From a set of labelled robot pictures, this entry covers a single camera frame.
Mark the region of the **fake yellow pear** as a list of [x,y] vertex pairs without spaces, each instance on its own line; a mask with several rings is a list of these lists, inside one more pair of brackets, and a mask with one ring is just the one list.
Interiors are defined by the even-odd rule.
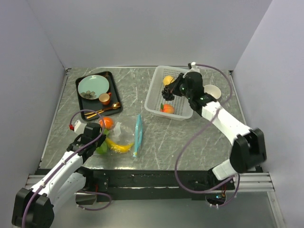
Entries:
[[164,85],[164,86],[167,86],[167,85],[173,83],[174,81],[175,81],[175,78],[174,78],[173,76],[167,75],[167,76],[163,79],[162,82],[163,82],[163,85]]

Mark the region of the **fake dark grapes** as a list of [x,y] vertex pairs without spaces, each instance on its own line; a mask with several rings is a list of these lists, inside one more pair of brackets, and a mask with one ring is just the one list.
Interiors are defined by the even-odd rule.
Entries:
[[165,99],[166,101],[174,100],[174,95],[168,87],[164,87],[161,94],[162,94],[163,99]]

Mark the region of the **fake peach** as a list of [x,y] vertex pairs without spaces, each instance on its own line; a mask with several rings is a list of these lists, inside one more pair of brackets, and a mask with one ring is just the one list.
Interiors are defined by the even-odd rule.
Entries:
[[175,109],[170,104],[163,104],[163,103],[161,103],[160,111],[163,112],[163,113],[174,114]]

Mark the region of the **clear zip top bag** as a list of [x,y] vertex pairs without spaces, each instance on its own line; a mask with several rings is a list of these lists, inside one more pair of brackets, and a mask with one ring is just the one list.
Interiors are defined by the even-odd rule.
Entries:
[[[112,119],[114,121],[114,126],[111,130],[102,128],[106,138],[111,139],[119,145],[128,145],[130,143],[134,143],[129,152],[132,153],[133,157],[137,157],[143,139],[142,116],[137,114],[135,116],[119,116]],[[107,153],[108,152],[116,153],[109,147]]]

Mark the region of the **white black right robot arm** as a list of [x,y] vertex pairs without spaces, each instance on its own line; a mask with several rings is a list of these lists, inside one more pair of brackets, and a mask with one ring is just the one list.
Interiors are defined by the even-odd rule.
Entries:
[[220,102],[205,91],[201,73],[181,73],[164,87],[162,96],[171,101],[176,96],[185,97],[193,111],[209,120],[229,140],[232,150],[229,159],[209,170],[208,184],[219,189],[225,179],[260,165],[266,161],[263,132],[252,129],[226,111]]

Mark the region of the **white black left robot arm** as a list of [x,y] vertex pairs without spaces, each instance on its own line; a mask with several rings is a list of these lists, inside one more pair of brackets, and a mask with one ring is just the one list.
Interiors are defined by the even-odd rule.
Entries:
[[95,186],[93,171],[83,167],[106,139],[98,123],[88,123],[66,149],[61,160],[29,189],[15,197],[12,224],[19,228],[49,228],[56,212],[77,191]]

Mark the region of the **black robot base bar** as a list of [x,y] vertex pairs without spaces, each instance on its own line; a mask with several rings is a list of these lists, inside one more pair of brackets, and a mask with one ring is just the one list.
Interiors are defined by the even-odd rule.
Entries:
[[97,195],[98,202],[112,200],[204,200],[205,194],[180,187],[174,171],[77,169],[85,178],[81,189]]

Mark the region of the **fake orange fruit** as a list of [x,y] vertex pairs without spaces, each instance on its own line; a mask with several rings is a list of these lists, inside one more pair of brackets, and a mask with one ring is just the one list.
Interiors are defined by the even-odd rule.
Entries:
[[114,121],[112,118],[105,116],[105,117],[103,117],[103,119],[99,120],[99,124],[102,128],[111,130],[114,126]]

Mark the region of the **fake green fruit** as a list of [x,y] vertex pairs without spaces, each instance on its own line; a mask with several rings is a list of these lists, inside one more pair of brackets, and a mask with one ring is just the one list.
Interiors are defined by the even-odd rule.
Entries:
[[96,148],[96,153],[100,155],[104,155],[107,153],[108,146],[106,142],[103,142],[100,147]]

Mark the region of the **fake yellow banana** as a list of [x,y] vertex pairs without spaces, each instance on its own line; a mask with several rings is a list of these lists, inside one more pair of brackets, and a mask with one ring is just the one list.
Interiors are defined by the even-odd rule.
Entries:
[[109,138],[106,138],[105,142],[107,143],[108,147],[116,153],[127,153],[134,145],[134,143],[130,143],[128,145],[119,145]]

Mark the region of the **gold knife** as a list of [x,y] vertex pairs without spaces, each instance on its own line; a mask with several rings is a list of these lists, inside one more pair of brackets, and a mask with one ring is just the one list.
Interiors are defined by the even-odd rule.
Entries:
[[86,115],[86,119],[91,119],[91,118],[93,118],[93,117],[95,117],[95,116],[98,116],[98,115],[101,114],[101,113],[103,113],[103,111],[102,111],[102,112],[98,112],[97,114],[94,113],[94,114],[92,114],[92,115]]

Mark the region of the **red and white bowl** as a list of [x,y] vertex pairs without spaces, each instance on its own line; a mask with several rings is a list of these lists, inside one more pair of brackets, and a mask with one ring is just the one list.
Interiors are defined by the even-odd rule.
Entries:
[[205,85],[204,92],[210,94],[215,99],[220,99],[222,94],[221,90],[215,85]]

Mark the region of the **black rectangular tray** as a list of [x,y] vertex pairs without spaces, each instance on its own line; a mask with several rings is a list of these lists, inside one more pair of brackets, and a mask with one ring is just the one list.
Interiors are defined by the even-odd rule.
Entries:
[[[79,108],[81,110],[90,109],[100,111],[105,109],[103,116],[111,116],[122,112],[123,107],[110,109],[111,105],[116,102],[122,103],[113,74],[110,71],[95,73],[89,76],[84,76],[75,81]],[[101,94],[107,93],[110,96],[109,104],[104,105],[99,97]]]

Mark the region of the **orange ceramic cup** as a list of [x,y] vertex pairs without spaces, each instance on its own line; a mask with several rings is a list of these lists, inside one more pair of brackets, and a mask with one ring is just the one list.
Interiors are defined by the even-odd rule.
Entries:
[[110,100],[111,100],[111,95],[112,95],[111,92],[100,94],[98,100],[99,100],[103,105],[109,105]]

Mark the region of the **light teal plate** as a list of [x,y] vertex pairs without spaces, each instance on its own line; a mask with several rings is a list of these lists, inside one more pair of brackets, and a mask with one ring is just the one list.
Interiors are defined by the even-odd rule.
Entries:
[[84,77],[78,84],[78,94],[88,100],[97,99],[100,94],[109,91],[110,84],[106,77],[101,75],[91,75]]

